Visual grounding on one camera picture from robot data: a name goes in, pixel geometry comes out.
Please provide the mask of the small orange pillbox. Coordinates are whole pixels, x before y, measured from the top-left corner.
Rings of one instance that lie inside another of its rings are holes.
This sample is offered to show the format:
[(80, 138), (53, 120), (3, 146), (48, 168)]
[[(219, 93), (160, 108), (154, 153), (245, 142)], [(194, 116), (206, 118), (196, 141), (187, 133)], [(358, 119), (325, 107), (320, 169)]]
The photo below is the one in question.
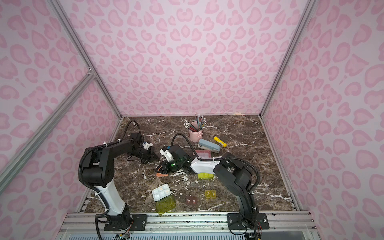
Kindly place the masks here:
[(156, 173), (156, 176), (157, 176), (158, 178), (161, 178), (161, 177), (168, 177), (169, 174), (160, 174), (160, 173)]

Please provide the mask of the pink red rectangular pillbox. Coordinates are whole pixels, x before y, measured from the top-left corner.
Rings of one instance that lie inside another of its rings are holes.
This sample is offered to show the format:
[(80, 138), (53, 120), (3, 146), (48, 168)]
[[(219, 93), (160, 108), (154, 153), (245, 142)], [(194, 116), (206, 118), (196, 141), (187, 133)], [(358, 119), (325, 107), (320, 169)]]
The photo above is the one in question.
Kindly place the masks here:
[(211, 151), (209, 150), (196, 150), (200, 158), (211, 158)]

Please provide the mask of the green pillbox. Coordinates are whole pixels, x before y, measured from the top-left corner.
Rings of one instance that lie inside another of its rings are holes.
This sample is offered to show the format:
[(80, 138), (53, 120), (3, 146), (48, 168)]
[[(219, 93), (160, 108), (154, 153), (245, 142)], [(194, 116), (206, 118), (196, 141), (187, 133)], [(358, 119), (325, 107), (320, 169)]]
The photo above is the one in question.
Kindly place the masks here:
[(208, 174), (208, 173), (199, 173), (198, 179), (199, 180), (211, 180), (214, 178), (214, 174)]
[(172, 196), (168, 184), (164, 184), (152, 190), (152, 196), (156, 202), (156, 211), (158, 215), (163, 215), (176, 207), (176, 201)]

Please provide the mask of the green pillbox front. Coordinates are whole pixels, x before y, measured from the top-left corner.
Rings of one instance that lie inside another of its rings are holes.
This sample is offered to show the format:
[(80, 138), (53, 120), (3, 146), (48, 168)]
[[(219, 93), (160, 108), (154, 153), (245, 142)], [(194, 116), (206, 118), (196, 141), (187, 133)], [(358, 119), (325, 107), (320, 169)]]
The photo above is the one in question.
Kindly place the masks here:
[(158, 215), (163, 215), (176, 207), (176, 201), (172, 196), (168, 184), (164, 184), (152, 190), (152, 196), (156, 202), (156, 211)]

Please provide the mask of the small dark red pillbox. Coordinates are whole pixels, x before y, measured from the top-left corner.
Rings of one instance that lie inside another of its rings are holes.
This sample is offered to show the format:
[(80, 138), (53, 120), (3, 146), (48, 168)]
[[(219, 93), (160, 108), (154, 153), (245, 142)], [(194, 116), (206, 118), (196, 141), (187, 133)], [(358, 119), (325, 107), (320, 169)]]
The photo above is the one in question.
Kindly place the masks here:
[(196, 205), (198, 202), (198, 198), (194, 196), (186, 196), (186, 204), (187, 205)]

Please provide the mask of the small yellow pillbox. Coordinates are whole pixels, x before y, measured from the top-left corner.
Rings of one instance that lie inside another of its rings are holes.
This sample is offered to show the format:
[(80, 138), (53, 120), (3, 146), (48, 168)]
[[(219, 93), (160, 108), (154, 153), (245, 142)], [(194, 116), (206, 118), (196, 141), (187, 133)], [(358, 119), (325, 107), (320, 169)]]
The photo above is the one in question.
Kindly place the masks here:
[(216, 190), (205, 190), (205, 198), (216, 199), (217, 198)]

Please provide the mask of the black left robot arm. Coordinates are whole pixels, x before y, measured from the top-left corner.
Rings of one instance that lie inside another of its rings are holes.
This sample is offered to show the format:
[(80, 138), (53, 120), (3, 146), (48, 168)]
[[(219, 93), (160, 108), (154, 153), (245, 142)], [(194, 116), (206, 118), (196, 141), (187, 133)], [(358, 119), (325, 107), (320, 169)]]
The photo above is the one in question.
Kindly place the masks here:
[(79, 181), (94, 191), (109, 216), (128, 211), (114, 183), (115, 158), (124, 154), (139, 158), (142, 164), (160, 159), (152, 143), (146, 142), (140, 133), (133, 133), (125, 140), (86, 148), (79, 162)]

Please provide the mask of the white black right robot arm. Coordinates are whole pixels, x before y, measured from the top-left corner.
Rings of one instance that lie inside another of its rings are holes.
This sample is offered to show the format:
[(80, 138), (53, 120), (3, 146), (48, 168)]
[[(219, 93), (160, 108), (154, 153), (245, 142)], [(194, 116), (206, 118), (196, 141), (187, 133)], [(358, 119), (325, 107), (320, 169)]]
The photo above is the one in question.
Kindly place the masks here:
[(253, 191), (261, 181), (260, 171), (249, 162), (226, 153), (218, 158), (204, 158), (197, 152), (187, 154), (180, 146), (164, 146), (160, 154), (165, 157), (156, 173), (170, 174), (184, 171), (188, 174), (213, 174), (236, 196), (239, 204), (240, 226), (256, 228), (259, 213)]

